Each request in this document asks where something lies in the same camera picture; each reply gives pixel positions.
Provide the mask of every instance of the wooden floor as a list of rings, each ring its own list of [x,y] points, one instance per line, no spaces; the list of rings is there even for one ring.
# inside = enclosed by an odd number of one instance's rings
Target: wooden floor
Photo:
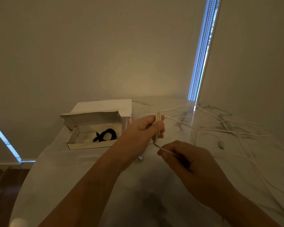
[[[14,203],[29,169],[0,170],[0,227],[8,227]]]

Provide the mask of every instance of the cardboard box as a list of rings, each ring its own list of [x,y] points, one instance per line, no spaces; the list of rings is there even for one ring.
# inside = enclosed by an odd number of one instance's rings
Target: cardboard box
[[[116,132],[118,139],[122,130],[125,129],[118,109],[65,113],[60,115],[60,117],[64,118],[64,125],[72,130],[67,141],[67,145],[71,150],[111,146],[117,140],[93,142],[96,132],[100,134],[111,128]]]

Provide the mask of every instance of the box lid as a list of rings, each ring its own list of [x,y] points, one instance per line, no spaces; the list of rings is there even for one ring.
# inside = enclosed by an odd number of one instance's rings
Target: box lid
[[[64,125],[70,130],[73,130],[76,126],[85,126],[90,124],[122,123],[122,118],[119,115],[118,109],[95,112],[64,113],[61,114],[60,117],[64,118]]]

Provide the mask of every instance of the right hand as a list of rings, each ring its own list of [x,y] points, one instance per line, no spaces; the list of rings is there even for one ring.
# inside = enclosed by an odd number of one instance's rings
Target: right hand
[[[208,150],[180,141],[163,148],[184,155],[190,162],[186,169],[174,155],[162,149],[158,151],[193,197],[205,206],[220,213],[226,203],[239,195]]]

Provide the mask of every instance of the left hand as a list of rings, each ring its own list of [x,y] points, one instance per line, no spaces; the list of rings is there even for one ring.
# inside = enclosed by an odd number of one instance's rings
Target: left hand
[[[144,153],[154,135],[160,133],[159,138],[164,137],[164,115],[161,119],[162,121],[155,122],[156,116],[147,116],[134,120],[108,152],[120,160],[126,169]]]

